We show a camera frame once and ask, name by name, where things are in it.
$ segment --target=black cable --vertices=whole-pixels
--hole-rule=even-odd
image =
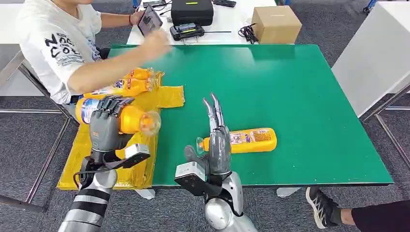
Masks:
[[[168,11],[171,11],[171,10],[167,10],[167,11],[162,12],[162,13],[160,14],[160,16],[163,15],[163,14],[165,14],[165,13],[167,13]]]
[[[103,172],[107,172],[109,170],[112,170],[112,168],[106,168],[106,169],[94,170],[94,171],[83,171],[83,172],[74,173],[74,175],[73,175],[74,184],[75,184],[75,186],[77,186],[77,189],[78,189],[78,183],[77,183],[77,180],[75,179],[76,175],[81,175],[81,174],[86,174],[86,173],[103,173]]]
[[[166,8],[166,6],[168,5],[168,4],[171,4],[171,2],[172,2],[172,0],[170,0],[169,2],[167,2],[167,3],[165,3],[164,5],[158,5],[158,6],[155,6],[155,7],[160,7],[160,6],[163,6],[161,9],[155,9],[155,7],[153,7],[154,8],[154,11],[162,11],[163,9],[165,9]]]
[[[244,26],[238,31],[239,36],[245,38],[246,41],[250,42],[251,44],[258,42],[258,38],[256,38],[255,33],[253,32],[253,28],[252,28],[252,26],[255,24],[256,23],[252,23],[249,26]]]
[[[221,30],[221,31],[204,31],[204,33],[232,33],[232,31]]]

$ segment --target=yellow plastic bag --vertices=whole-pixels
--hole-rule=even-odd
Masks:
[[[158,78],[161,80],[163,73],[157,72],[156,75],[159,75]],[[156,91],[144,92],[134,98],[135,100],[132,104],[140,106],[145,111],[156,111],[158,113],[161,111],[160,108],[180,107],[183,106],[185,102],[183,86],[160,86]],[[117,169],[118,178],[114,189],[144,189],[149,188],[152,185],[154,164],[157,154],[158,135],[156,134],[148,137],[140,132],[136,133],[130,139],[127,146],[135,143],[146,144],[149,148],[151,156],[132,168]],[[57,184],[57,188],[62,190],[77,189],[73,181],[73,175],[80,170],[83,158],[88,156],[90,151],[91,142],[89,138],[89,126],[82,124],[80,125],[74,139],[73,147],[71,148],[70,155]],[[124,151],[116,151],[116,155],[123,159]]]

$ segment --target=yellow bottle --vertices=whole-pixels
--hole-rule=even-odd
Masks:
[[[158,86],[157,82],[151,69],[135,69],[123,79],[115,81],[111,86],[85,93],[84,97],[101,99],[107,94],[137,96],[143,92],[152,92]]]
[[[148,78],[153,77],[153,70],[152,69],[134,69],[129,74],[127,74],[124,78],[135,78],[138,80],[147,80]]]
[[[231,152],[248,153],[272,151],[276,147],[276,135],[271,128],[231,131]],[[209,137],[196,139],[199,154],[209,150]]]
[[[99,100],[81,98],[75,107],[75,116],[80,123],[89,124],[91,113],[97,109]],[[158,133],[161,127],[160,115],[155,111],[144,112],[136,105],[126,105],[119,114],[122,133],[134,134],[139,131],[146,135]]]

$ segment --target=robotic arm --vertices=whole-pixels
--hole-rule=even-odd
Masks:
[[[132,98],[107,96],[100,100],[91,115],[90,156],[83,159],[79,175],[79,191],[70,210],[60,225],[59,232],[98,232],[104,220],[112,188],[117,182],[116,169],[130,168],[149,158],[146,145],[133,144],[125,149],[125,159],[116,156],[115,150],[123,149],[132,134],[119,134],[118,115]]]
[[[209,153],[199,157],[186,146],[187,163],[178,165],[174,180],[194,196],[205,197],[205,217],[221,232],[256,232],[243,213],[243,192],[239,175],[232,172],[231,140],[220,103],[211,93],[213,107],[204,98],[210,125]]]

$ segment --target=tablet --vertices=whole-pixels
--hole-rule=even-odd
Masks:
[[[143,36],[148,35],[150,31],[159,29],[162,26],[162,20],[154,11],[151,5],[145,9],[140,21],[138,22],[138,28]]]

